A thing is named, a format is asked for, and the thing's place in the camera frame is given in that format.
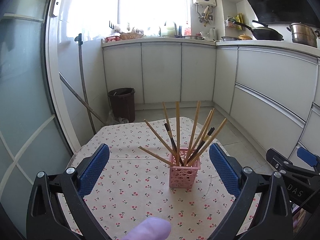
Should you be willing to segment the black chopstick gold band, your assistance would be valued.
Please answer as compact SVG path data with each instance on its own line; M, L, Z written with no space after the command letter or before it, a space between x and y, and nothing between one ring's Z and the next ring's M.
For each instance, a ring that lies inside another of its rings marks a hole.
M188 159L187 163L190 163L195 156L198 154L198 152L200 151L200 149L202 148L202 146L205 144L206 140L212 135L212 133L214 132L215 127L211 127L210 130L208 131L208 133L201 139L199 145L197 146L196 150L193 152L193 154L190 156L190 158Z

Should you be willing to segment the white kitchen cabinets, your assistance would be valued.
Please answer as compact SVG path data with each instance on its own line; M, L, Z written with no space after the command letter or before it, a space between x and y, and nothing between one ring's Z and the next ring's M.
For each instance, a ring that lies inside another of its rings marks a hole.
M284 41L142 38L102 43L107 90L138 109L215 106L255 148L319 153L319 49Z

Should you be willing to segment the pink perforated utensil holder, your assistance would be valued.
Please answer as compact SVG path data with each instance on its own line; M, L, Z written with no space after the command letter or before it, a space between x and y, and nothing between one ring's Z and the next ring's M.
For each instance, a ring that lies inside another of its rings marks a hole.
M169 187L191 189L200 168L199 159L192 166L169 166Z

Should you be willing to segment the cherry print tablecloth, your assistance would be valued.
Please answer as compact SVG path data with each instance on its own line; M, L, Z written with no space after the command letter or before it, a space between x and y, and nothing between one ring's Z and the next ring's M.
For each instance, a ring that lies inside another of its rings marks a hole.
M170 146L164 120L149 123ZM77 152L71 165L78 166L100 144L108 145L110 158L84 201L112 239L123 238L148 217L169 221L170 239L207 239L235 201L208 153L201 157L191 189L170 188L169 167L138 148L169 158L169 151L144 122L103 127Z

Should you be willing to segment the glass sliding door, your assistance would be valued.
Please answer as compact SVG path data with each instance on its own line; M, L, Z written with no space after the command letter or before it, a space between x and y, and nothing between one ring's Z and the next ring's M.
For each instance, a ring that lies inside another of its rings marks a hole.
M36 175L61 173L71 157L47 85L48 2L10 0L1 19L1 205L22 234Z

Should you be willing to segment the dark brown trash bin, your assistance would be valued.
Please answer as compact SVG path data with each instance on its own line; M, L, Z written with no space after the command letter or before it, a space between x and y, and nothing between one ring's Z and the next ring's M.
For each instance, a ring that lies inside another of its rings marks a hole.
M117 88L108 92L112 112L115 118L135 121L135 89Z

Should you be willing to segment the steel cooking pot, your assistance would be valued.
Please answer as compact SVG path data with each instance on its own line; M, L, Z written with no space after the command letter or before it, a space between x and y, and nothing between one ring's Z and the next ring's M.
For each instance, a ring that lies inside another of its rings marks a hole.
M287 30L291 33L293 43L303 44L317 48L319 30L313 30L310 26L302 23L291 23Z

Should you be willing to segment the black wok pan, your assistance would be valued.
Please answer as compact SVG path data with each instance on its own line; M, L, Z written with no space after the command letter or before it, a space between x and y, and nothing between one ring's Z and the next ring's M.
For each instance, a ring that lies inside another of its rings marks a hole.
M231 20L236 25L239 25L241 27L247 28L253 36L257 40L269 40L269 41L282 41L283 35L281 35L276 30L269 28L269 27L256 27L252 28L249 25L246 25L244 23L237 22L236 20Z

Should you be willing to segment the white electric kettle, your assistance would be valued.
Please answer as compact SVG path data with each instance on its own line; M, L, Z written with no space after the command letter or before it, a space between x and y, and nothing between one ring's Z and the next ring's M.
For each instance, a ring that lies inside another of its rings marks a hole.
M215 28L209 28L206 35L207 35L206 36L207 41L216 41L217 40Z

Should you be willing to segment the wicker basket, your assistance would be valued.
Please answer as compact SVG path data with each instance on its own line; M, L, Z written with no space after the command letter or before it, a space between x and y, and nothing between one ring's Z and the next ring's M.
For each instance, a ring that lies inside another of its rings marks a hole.
M142 38L142 37L143 37L143 34L139 34L139 33L135 33L135 32L120 34L121 40L132 40L132 39L138 39L138 38Z

